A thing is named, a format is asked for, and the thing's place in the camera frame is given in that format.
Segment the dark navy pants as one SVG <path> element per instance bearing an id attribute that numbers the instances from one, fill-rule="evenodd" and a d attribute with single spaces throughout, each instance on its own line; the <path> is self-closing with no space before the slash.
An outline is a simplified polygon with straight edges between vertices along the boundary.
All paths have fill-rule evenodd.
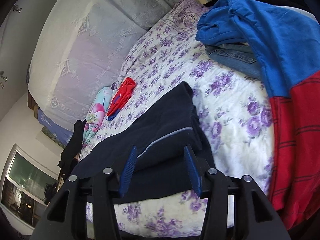
<path id="1" fill-rule="evenodd" d="M 118 204 L 158 199 L 194 190 L 203 193 L 202 175 L 189 158 L 214 160 L 200 127 L 193 90 L 184 81 L 164 94 L 123 132 L 99 142 L 73 170 L 80 179 L 110 167 L 120 177 Z"/>

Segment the black garment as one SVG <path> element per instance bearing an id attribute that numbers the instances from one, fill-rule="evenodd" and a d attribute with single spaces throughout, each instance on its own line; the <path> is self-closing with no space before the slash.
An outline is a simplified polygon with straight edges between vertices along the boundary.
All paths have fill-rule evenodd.
<path id="1" fill-rule="evenodd" d="M 74 132 L 73 135 L 61 153 L 61 159 L 58 163 L 58 167 L 60 168 L 59 178 L 62 178 L 63 181 L 67 180 L 71 175 L 72 170 L 78 163 L 76 156 L 80 153 L 82 149 L 82 140 L 84 136 L 84 128 L 85 128 L 86 120 L 77 120 L 74 124 Z M 46 184 L 44 190 L 44 204 L 48 205 L 52 198 L 57 193 L 57 186 L 59 181 L 52 184 Z"/>

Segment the blue patterned pillow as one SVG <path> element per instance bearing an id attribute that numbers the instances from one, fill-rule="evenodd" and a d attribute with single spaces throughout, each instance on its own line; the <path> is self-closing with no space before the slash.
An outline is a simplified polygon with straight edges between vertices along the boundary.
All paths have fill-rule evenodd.
<path id="1" fill-rule="evenodd" d="M 39 123 L 45 126 L 46 129 L 48 129 L 54 139 L 59 141 L 64 146 L 69 143 L 73 132 L 57 125 L 55 122 L 49 119 L 40 108 L 37 111 L 37 116 Z"/>

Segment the turquoise floral folded blanket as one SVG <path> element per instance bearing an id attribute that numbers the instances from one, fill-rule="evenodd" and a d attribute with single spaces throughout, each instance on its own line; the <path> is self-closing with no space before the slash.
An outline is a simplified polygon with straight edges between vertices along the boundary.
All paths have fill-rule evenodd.
<path id="1" fill-rule="evenodd" d="M 88 145 L 90 140 L 99 131 L 108 106 L 112 98 L 113 90 L 110 87 L 104 87 L 96 94 L 89 111 L 85 117 L 86 124 L 84 127 L 83 145 Z"/>

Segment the red and blue small garment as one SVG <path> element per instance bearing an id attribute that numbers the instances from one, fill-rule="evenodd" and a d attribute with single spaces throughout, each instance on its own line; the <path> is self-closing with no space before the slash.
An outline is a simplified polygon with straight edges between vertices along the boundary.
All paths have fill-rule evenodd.
<path id="1" fill-rule="evenodd" d="M 130 77 L 127 77 L 122 82 L 113 99 L 111 100 L 110 106 L 106 113 L 108 121 L 113 120 L 126 105 L 126 103 L 130 100 L 136 85 L 136 82 Z"/>

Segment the blue denim jeans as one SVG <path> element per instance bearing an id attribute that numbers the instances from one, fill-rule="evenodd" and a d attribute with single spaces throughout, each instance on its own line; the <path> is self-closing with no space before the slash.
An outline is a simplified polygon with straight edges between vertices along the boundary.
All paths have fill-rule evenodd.
<path id="1" fill-rule="evenodd" d="M 250 46 L 228 43 L 219 46 L 205 45 L 206 54 L 219 64 L 241 72 L 251 78 L 262 80 L 261 67 Z"/>

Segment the blue and red hoodie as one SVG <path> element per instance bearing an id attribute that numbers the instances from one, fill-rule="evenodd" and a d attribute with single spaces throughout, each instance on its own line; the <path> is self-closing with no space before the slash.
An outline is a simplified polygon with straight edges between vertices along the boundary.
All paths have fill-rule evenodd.
<path id="1" fill-rule="evenodd" d="M 287 229 L 297 226 L 319 209 L 319 24 L 255 0 L 219 0 L 201 16 L 196 39 L 253 50 L 274 126 L 269 199 Z"/>

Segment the white lace bed cover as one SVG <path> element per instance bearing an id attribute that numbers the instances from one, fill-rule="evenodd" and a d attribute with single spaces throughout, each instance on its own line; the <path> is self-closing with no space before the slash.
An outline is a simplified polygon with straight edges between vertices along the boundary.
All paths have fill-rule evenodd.
<path id="1" fill-rule="evenodd" d="M 37 42 L 28 89 L 72 130 L 97 92 L 116 82 L 134 44 L 180 0 L 57 0 Z"/>

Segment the window with white frame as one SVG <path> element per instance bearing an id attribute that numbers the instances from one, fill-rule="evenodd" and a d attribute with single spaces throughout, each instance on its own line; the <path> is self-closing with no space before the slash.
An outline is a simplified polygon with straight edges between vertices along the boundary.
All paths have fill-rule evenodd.
<path id="1" fill-rule="evenodd" d="M 33 229 L 46 205 L 44 191 L 58 175 L 14 144 L 1 176 L 1 205 L 19 222 Z"/>

